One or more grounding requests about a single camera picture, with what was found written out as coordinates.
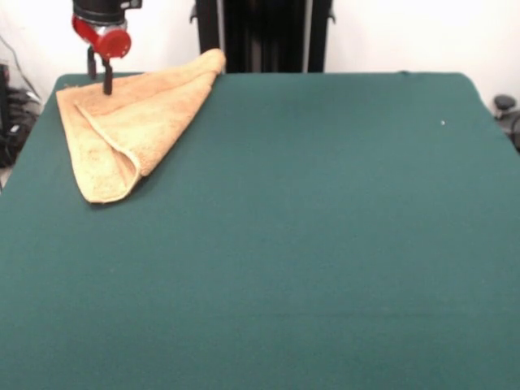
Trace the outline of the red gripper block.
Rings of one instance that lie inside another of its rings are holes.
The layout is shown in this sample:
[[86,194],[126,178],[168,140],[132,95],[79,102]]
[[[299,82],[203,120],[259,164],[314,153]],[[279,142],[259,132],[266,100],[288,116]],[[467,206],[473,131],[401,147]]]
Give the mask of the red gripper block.
[[125,57],[132,45],[127,31],[127,20],[115,24],[94,24],[74,15],[71,24],[75,33],[88,44],[87,73],[91,79],[97,78],[96,54],[102,59],[105,68],[103,93],[110,96],[113,88],[113,68],[110,60]]

